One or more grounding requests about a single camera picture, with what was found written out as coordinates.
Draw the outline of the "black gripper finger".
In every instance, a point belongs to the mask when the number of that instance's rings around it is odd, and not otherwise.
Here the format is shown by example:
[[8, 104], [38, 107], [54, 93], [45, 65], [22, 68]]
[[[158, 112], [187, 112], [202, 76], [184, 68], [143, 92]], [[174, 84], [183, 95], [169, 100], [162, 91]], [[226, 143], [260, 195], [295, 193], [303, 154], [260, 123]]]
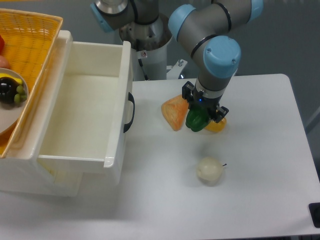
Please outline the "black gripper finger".
[[194, 90], [194, 85], [190, 82], [187, 81], [183, 86], [182, 86], [182, 92], [181, 96], [184, 100], [186, 100], [188, 103], [193, 101], [193, 90]]
[[215, 114], [213, 115], [213, 121], [219, 123], [227, 114], [229, 109], [224, 106], [216, 106]]

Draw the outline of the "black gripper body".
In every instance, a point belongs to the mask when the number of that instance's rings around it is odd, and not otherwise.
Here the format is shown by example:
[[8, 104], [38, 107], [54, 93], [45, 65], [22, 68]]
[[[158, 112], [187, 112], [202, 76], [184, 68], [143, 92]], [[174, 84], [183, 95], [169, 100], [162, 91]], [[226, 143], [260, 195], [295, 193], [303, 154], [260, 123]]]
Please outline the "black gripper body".
[[192, 98], [189, 101], [189, 110], [194, 108], [202, 108], [208, 112], [208, 115], [213, 117], [216, 115], [217, 106], [220, 104], [222, 96], [216, 98], [208, 98], [204, 96], [204, 92], [198, 91], [194, 88], [192, 91]]

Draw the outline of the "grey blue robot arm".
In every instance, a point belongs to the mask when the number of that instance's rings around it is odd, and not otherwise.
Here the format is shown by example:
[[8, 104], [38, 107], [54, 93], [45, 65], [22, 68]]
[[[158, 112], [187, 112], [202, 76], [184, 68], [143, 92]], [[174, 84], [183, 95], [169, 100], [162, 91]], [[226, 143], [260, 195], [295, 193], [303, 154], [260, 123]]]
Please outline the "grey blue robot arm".
[[138, 52], [159, 50], [173, 39], [188, 53], [199, 74], [195, 84], [182, 87], [189, 105], [187, 123], [218, 123], [228, 113], [220, 100], [242, 55], [228, 33], [258, 18], [263, 8], [261, 0], [213, 0], [201, 10], [181, 5], [166, 17], [156, 0], [96, 0], [90, 5], [104, 32], [117, 30]]

